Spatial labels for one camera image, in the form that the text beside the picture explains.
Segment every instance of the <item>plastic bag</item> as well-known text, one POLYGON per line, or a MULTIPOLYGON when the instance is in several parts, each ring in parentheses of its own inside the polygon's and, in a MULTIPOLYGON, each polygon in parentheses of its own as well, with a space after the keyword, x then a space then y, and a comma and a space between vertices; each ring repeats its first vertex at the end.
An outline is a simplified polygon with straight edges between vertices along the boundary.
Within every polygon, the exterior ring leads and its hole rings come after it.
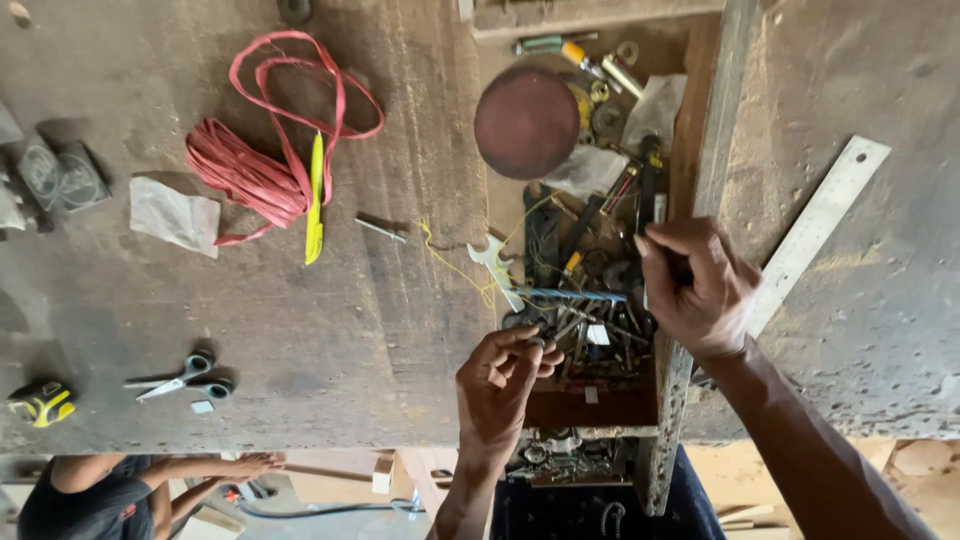
POLYGON ((677 111, 684 101, 686 75, 654 75, 643 89, 643 99, 638 100, 627 116, 623 127, 620 147, 638 155, 640 141, 649 134, 660 137, 660 150, 669 154, 673 147, 673 124, 677 111))
POLYGON ((220 203, 188 197, 166 185, 138 176, 130 180, 130 228, 217 258, 220 203))
POLYGON ((593 193, 606 194, 629 161, 612 150, 578 144, 543 182, 585 201, 593 193))

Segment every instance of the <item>tape measure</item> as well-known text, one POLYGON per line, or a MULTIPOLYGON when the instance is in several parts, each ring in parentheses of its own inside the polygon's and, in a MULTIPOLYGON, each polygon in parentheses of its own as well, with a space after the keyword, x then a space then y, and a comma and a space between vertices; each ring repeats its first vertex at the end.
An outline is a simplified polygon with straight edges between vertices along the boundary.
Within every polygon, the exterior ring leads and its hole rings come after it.
POLYGON ((74 393, 63 384, 50 382, 29 384, 7 398, 7 408, 35 428, 47 428, 63 420, 77 408, 74 393))

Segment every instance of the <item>wire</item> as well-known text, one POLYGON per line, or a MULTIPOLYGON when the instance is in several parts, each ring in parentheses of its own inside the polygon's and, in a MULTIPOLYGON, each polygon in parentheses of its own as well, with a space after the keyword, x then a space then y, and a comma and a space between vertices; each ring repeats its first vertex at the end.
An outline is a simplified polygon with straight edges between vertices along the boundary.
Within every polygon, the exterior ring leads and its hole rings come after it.
POLYGON ((241 95, 256 103, 270 113, 270 120, 276 128, 283 146, 283 156, 286 164, 271 160, 255 152, 239 137, 234 135, 226 126, 213 118, 202 120, 186 138, 187 162, 190 168, 200 176, 204 184, 227 193, 228 198, 245 207, 259 212, 270 222, 250 234, 225 234, 214 242, 217 246, 236 244, 244 240, 256 238, 266 233, 273 226, 288 227, 313 205, 313 191, 310 187, 310 177, 306 167, 300 161, 297 151, 283 132, 277 115, 286 116, 291 120, 306 124, 315 130, 330 135, 324 146, 324 189, 321 204, 330 202, 333 195, 333 180, 330 175, 330 155, 342 138, 367 138, 373 136, 383 127, 383 110, 373 98, 371 92, 349 73, 342 73, 337 62, 333 60, 326 47, 318 43, 313 37, 304 32, 288 30, 271 32, 256 37, 246 49, 233 59, 229 70, 230 82, 241 95), (275 39, 300 39, 311 43, 320 57, 319 61, 296 56, 289 56, 280 51, 280 56, 269 57, 256 66, 254 75, 256 85, 260 89, 261 97, 247 92, 240 82, 240 66, 253 51, 261 45, 271 43, 275 39), (333 75, 336 87, 336 106, 333 125, 317 119, 304 118, 281 109, 270 103, 267 93, 267 76, 270 69, 279 64, 321 69, 333 75), (357 132, 344 125, 344 112, 347 110, 347 94, 344 90, 344 80, 356 86, 376 109, 379 114, 377 124, 365 132, 357 132))
POLYGON ((413 501, 409 499, 393 499, 389 504, 351 504, 349 506, 337 506, 335 508, 326 508, 323 510, 310 510, 306 512, 294 512, 291 514, 264 514, 251 510, 247 508, 244 504, 238 503, 237 507, 240 508, 240 511, 253 516, 254 518, 260 518, 265 520, 295 520, 300 518, 315 518, 318 516, 325 516, 329 514, 342 514, 345 512, 358 512, 360 510, 395 510, 397 512, 404 512, 407 514, 421 514, 426 510, 424 508, 417 508, 413 501))

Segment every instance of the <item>nail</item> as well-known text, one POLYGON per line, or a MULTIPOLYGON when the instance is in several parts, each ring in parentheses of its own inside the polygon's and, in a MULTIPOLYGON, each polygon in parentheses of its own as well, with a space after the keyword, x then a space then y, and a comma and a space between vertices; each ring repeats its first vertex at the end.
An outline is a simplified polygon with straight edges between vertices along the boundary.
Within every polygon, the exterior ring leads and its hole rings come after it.
POLYGON ((634 242, 636 242, 636 250, 640 252, 641 257, 646 257, 650 253, 650 248, 647 247, 647 242, 638 235, 634 235, 634 242))

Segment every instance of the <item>scissors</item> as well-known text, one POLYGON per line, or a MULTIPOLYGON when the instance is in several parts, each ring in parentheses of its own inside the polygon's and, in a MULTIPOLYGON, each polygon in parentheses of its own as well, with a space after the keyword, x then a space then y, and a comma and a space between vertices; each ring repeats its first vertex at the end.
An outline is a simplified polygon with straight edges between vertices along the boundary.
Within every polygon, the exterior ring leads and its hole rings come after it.
MULTIPOLYGON (((181 373, 175 379, 158 380, 158 381, 149 382, 149 384, 153 384, 154 382, 156 382, 157 386, 152 390, 148 390, 140 394, 139 396, 136 397, 136 399, 138 401, 147 400, 162 394, 169 394, 174 390, 180 390, 181 388, 184 388, 184 386, 187 385, 188 380, 191 380, 199 375, 209 372, 211 369, 213 369, 213 366, 216 363, 217 363, 217 360, 211 353, 208 353, 206 351, 197 351, 195 353, 191 353, 190 356, 188 356, 183 361, 183 373, 181 373)), ((128 384, 125 384, 124 387, 125 388, 149 387, 149 386, 143 386, 144 384, 148 384, 147 382, 131 382, 128 384)), ((221 394, 222 392, 220 392, 220 390, 222 390, 222 388, 218 388, 217 390, 214 390, 214 392, 221 394)))
MULTIPOLYGON (((166 380, 147 380, 145 382, 128 382, 124 388, 157 388, 166 383, 166 380)), ((198 390, 204 392, 209 398, 214 400, 225 400, 233 394, 233 381, 230 379, 217 379, 214 382, 188 382, 183 388, 189 390, 198 390)))

